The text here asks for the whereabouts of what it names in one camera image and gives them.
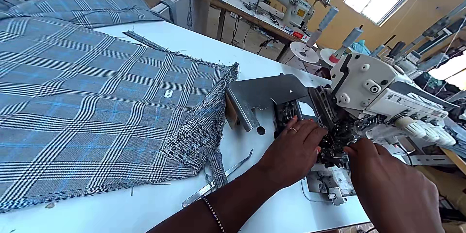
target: yellow wall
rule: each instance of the yellow wall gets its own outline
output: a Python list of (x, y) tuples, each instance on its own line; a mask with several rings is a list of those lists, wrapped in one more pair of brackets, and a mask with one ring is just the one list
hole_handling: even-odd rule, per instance
[[(360, 39), (366, 40), (366, 45), (370, 49), (374, 49), (380, 44), (383, 44), (393, 34), (397, 36), (390, 42), (390, 46), (398, 41), (410, 43), (422, 32), (430, 27), (439, 18), (446, 15), (455, 6), (464, 0), (407, 0), (382, 26), (377, 26), (369, 19), (347, 6), (343, 0), (332, 0), (332, 4), (339, 9), (339, 13), (330, 23), (329, 27), (323, 32), (318, 44), (331, 48), (338, 48), (341, 42), (351, 32), (355, 26), (364, 25), (364, 33)], [(276, 9), (281, 10), (281, 6), (277, 5)], [(315, 5), (314, 16), (308, 23), (308, 28), (314, 31), (328, 8), (325, 9), (321, 4)], [(448, 41), (438, 45), (437, 48), (429, 53), (438, 50)]]

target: table leg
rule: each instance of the table leg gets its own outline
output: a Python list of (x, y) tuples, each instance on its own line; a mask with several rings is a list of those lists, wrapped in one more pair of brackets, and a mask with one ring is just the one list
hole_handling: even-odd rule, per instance
[(222, 41), (222, 33), (223, 33), (223, 24), (225, 23), (225, 13), (226, 10), (222, 8), (220, 11), (220, 16), (218, 17), (218, 28), (217, 28), (217, 40)]
[(282, 51), (280, 51), (280, 54), (278, 54), (275, 61), (280, 62), (280, 63), (282, 63), (283, 60), (286, 61), (286, 59), (284, 59), (284, 58), (287, 57), (289, 52), (291, 52), (290, 43), (291, 42), (288, 42), (288, 43), (285, 44), (285, 46), (283, 47)]
[(207, 34), (207, 18), (209, 16), (208, 0), (193, 0), (193, 27), (192, 30), (196, 33)]

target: bracelet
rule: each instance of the bracelet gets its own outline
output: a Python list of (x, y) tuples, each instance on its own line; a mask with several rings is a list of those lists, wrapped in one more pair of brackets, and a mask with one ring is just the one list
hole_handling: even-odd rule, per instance
[(210, 205), (209, 200), (207, 200), (206, 196), (204, 195), (201, 195), (201, 198), (202, 200), (204, 200), (206, 205), (209, 207), (210, 212), (213, 214), (213, 218), (215, 218), (215, 220), (217, 221), (218, 226), (220, 227), (220, 230), (222, 231), (222, 233), (225, 233), (225, 230), (223, 230), (222, 222), (220, 222), (220, 219), (218, 219), (217, 213), (215, 213), (215, 210), (213, 210), (213, 207)]

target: work table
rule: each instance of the work table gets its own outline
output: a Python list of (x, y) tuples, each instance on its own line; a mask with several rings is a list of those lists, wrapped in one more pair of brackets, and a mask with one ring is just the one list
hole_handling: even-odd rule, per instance
[[(95, 29), (137, 43), (122, 32), (135, 33), (171, 51), (178, 51), (213, 63), (240, 64), (238, 80), (294, 74), (305, 86), (326, 85), (329, 80), (280, 64), (168, 22), (138, 22)], [(274, 140), (271, 109), (256, 111), (265, 135), (242, 126), (224, 126), (220, 152), (225, 170), (254, 152), (228, 180), (240, 176), (257, 163)], [(133, 232), (142, 233), (181, 210), (181, 203), (205, 186), (204, 172), (197, 176), (157, 185), (143, 185), (89, 197), (27, 207), (0, 214), (0, 233), (15, 232)], [(241, 232), (316, 232), (368, 222), (358, 198), (352, 196), (341, 206), (331, 202), (310, 202), (300, 182), (280, 190), (265, 202), (242, 227)]]

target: plaid fabric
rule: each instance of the plaid fabric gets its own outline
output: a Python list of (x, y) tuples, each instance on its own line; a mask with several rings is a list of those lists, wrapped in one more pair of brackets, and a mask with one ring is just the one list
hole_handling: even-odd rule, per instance
[[(215, 152), (238, 64), (87, 28), (141, 13), (160, 20), (147, 7), (82, 17), (83, 6), (107, 4), (60, 2), (32, 0), (0, 13), (0, 212), (194, 176), (207, 159), (223, 170)], [(62, 11), (38, 13), (39, 5)]]

